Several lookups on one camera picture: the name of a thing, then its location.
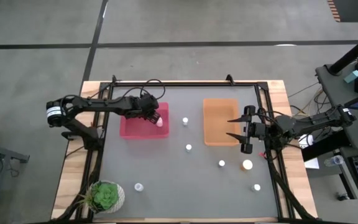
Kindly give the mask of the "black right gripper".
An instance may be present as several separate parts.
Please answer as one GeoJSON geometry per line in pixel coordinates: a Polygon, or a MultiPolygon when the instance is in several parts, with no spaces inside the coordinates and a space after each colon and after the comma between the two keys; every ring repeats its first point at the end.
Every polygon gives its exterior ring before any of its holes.
{"type": "Polygon", "coordinates": [[[244,133],[245,136],[241,136],[234,133],[227,133],[227,135],[235,138],[241,143],[241,152],[244,154],[252,154],[253,145],[250,143],[251,138],[257,138],[263,141],[266,137],[266,110],[264,108],[256,109],[255,106],[249,105],[244,107],[244,114],[240,118],[229,120],[230,123],[245,122],[244,133]],[[260,123],[252,122],[252,117],[258,116],[261,120],[260,123]]]}

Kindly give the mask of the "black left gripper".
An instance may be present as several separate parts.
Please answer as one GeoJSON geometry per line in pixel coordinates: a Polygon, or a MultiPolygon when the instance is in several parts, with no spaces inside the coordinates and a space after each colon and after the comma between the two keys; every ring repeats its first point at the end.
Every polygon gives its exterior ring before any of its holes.
{"type": "Polygon", "coordinates": [[[160,113],[157,111],[159,108],[156,97],[150,94],[143,94],[140,97],[128,96],[124,98],[131,106],[124,113],[126,119],[129,118],[142,118],[156,124],[157,120],[161,118],[160,113]]]}

